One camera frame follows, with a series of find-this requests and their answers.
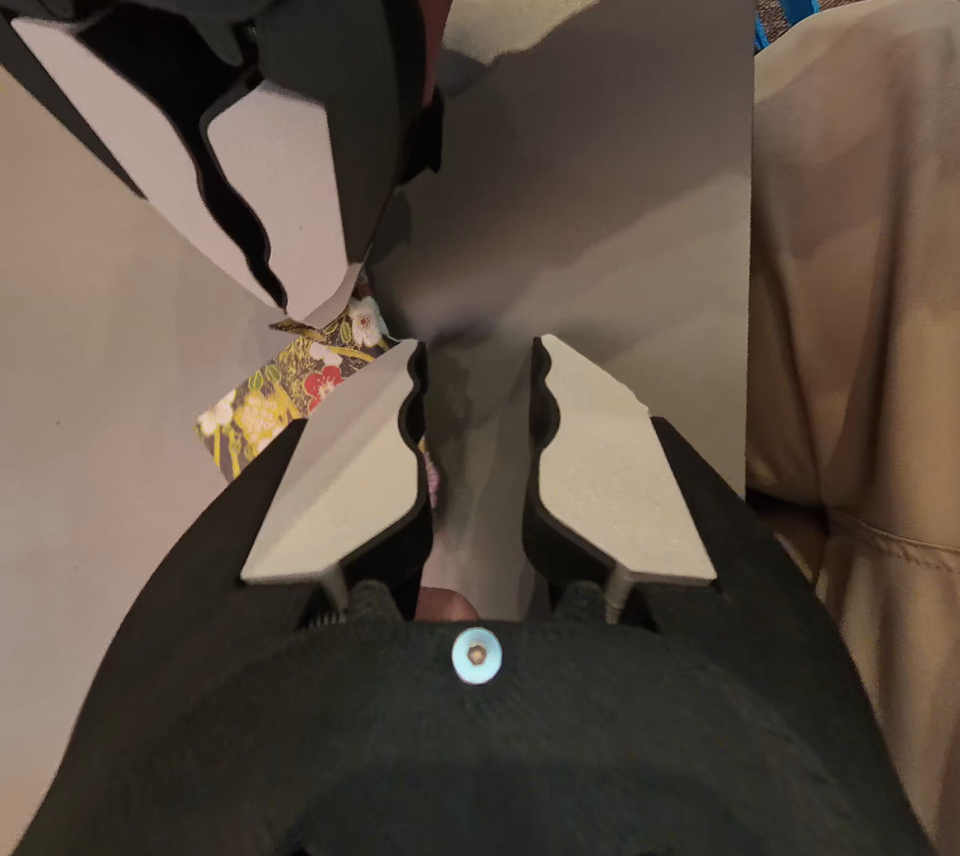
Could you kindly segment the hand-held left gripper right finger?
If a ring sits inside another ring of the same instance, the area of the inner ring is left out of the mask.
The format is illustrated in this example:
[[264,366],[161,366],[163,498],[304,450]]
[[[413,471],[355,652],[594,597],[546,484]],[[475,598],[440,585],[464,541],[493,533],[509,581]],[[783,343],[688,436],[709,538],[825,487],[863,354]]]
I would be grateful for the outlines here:
[[522,546],[551,613],[581,584],[613,625],[639,587],[717,589],[648,406],[554,334],[532,341],[530,379]]

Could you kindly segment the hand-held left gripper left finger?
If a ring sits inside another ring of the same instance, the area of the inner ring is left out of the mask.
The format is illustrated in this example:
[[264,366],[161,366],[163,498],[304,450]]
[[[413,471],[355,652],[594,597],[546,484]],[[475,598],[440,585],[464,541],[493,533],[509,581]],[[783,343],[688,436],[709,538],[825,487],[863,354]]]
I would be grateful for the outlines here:
[[404,340],[318,407],[241,569],[245,585],[318,586],[345,612],[354,587],[377,581],[413,617],[434,542],[426,389],[426,347]]

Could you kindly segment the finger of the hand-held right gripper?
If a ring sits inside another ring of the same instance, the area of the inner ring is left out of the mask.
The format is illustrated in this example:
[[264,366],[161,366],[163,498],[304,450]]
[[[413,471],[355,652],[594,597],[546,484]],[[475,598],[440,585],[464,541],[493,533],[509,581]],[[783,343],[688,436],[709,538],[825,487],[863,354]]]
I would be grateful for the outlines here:
[[346,309],[359,264],[347,256],[325,109],[260,82],[207,132],[224,178],[266,232],[287,317],[328,325]]
[[140,195],[217,268],[285,310],[287,291],[270,266],[266,231],[213,158],[202,112],[163,107],[62,24],[28,17],[11,23]]

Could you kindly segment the floral patterned origami paper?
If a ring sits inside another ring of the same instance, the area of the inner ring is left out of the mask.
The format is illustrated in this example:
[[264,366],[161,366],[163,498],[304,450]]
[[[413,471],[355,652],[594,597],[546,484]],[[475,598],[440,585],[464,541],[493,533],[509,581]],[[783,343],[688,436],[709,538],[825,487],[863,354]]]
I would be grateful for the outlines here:
[[298,419],[309,418],[342,383],[397,344],[365,269],[343,310],[325,324],[285,319],[289,341],[196,419],[197,435],[227,482],[240,476]]

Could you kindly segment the person's beige trousers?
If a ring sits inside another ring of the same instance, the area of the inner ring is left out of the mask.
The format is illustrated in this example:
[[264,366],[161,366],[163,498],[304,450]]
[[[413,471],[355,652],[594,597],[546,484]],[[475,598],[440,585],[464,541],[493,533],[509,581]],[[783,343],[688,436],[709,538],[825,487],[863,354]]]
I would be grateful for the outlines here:
[[754,66],[747,487],[958,854],[958,0],[824,10]]

